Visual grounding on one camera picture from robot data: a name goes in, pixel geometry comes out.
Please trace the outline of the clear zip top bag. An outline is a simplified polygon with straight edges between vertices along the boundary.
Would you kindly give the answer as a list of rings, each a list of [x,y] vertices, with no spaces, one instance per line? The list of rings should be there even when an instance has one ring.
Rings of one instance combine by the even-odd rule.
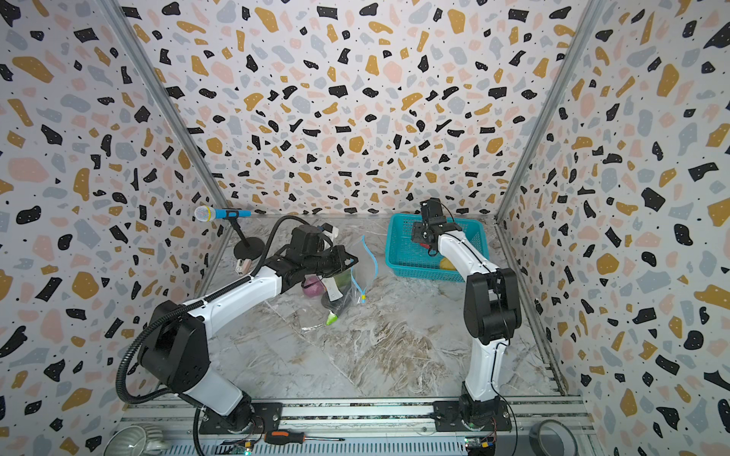
[[[274,310],[283,311],[285,321],[300,336],[314,337],[330,330],[344,329],[355,314],[376,302],[376,292],[382,288],[382,282],[389,274],[385,260],[386,230],[383,227],[349,226],[340,233],[338,242],[356,256],[359,263],[333,279],[310,275],[322,281],[326,287],[324,294],[310,298],[303,293],[300,283],[287,294],[270,301]],[[325,294],[331,299],[354,296],[354,302],[331,326],[325,325],[328,311],[321,304]]]

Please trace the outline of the dark eggplant toy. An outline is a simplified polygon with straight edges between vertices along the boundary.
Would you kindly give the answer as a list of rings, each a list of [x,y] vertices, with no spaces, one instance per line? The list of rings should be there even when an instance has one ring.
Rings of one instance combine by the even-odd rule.
[[[346,296],[341,296],[338,299],[331,299],[328,294],[324,294],[321,304],[328,311],[325,325],[331,326],[336,323],[353,302],[354,296],[352,294],[346,294]]]

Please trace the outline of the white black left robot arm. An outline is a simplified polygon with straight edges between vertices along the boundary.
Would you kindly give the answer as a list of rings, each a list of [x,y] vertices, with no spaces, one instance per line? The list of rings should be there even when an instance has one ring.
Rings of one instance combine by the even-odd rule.
[[[229,322],[308,277],[332,279],[357,265],[357,256],[332,241],[330,228],[302,224],[293,229],[287,245],[242,279],[188,304],[159,305],[132,348],[139,365],[186,402],[228,421],[247,420],[250,396],[211,366],[209,340]]]

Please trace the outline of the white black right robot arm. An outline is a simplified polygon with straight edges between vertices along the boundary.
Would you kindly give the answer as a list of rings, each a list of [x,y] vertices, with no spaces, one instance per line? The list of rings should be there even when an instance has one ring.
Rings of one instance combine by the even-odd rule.
[[[522,324],[517,278],[513,270],[482,255],[443,209],[437,198],[420,203],[421,220],[414,224],[412,241],[446,258],[465,280],[463,317],[473,347],[458,413],[465,426],[481,429],[496,423],[507,408],[499,376],[505,351]]]

